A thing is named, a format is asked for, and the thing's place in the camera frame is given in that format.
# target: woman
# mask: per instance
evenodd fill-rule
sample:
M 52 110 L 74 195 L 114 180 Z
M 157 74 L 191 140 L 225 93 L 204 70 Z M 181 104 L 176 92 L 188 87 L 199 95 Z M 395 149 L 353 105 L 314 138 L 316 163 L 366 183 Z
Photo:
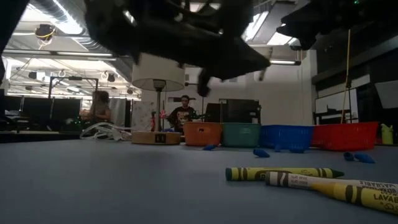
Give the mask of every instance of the woman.
M 111 121 L 111 110 L 108 103 L 109 93 L 107 91 L 95 91 L 93 93 L 93 104 L 90 109 L 92 121 L 96 123 Z

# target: yellow bottle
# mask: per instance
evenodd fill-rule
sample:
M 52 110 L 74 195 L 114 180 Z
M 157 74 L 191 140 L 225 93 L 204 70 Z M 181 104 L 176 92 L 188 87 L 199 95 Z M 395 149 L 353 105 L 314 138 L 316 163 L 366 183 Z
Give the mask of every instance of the yellow bottle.
M 392 125 L 389 128 L 387 125 L 381 124 L 381 139 L 383 144 L 393 144 L 392 132 Z
M 398 194 L 339 183 L 316 183 L 312 188 L 337 200 L 398 215 Z

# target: person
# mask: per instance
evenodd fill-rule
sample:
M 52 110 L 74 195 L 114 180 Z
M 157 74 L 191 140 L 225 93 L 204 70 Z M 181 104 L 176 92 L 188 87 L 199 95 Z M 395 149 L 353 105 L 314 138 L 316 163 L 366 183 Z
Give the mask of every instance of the person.
M 187 121 L 192 121 L 190 116 L 195 112 L 195 110 L 189 106 L 189 101 L 190 101 L 189 96 L 187 95 L 181 96 L 182 106 L 175 108 L 167 118 L 170 124 L 174 126 L 175 132 L 183 133 L 183 125 Z
M 92 121 L 96 123 L 111 121 L 111 110 L 108 103 L 109 93 L 107 91 L 94 91 L 93 104 L 90 109 L 90 118 Z

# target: man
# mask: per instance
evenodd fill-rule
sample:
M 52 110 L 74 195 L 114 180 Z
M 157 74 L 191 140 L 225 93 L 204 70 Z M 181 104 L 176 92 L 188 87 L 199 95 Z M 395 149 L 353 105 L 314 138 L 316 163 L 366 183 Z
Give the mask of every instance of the man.
M 175 108 L 167 120 L 172 126 L 174 126 L 175 132 L 183 133 L 183 125 L 187 121 L 192 121 L 191 115 L 194 113 L 194 109 L 189 106 L 189 96 L 181 96 L 182 106 Z

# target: lampshade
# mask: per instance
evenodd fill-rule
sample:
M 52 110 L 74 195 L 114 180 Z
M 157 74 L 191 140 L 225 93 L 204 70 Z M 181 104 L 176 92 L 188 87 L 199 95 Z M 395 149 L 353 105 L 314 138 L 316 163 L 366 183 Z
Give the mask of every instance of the lampshade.
M 178 63 L 166 58 L 149 54 L 141 54 L 139 65 L 132 68 L 132 85 L 143 90 L 156 91 L 159 81 L 165 81 L 162 91 L 178 91 L 184 89 L 185 69 Z

